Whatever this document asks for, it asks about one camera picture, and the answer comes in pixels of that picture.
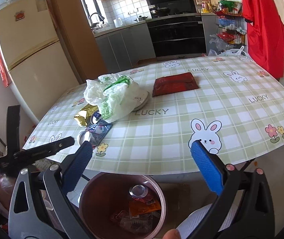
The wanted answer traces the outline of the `person left hand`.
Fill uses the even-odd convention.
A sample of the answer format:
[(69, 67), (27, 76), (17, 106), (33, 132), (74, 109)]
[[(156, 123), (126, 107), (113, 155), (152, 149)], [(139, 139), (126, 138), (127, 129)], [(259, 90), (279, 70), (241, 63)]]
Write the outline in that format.
[(0, 214), (8, 218), (16, 179), (0, 172)]

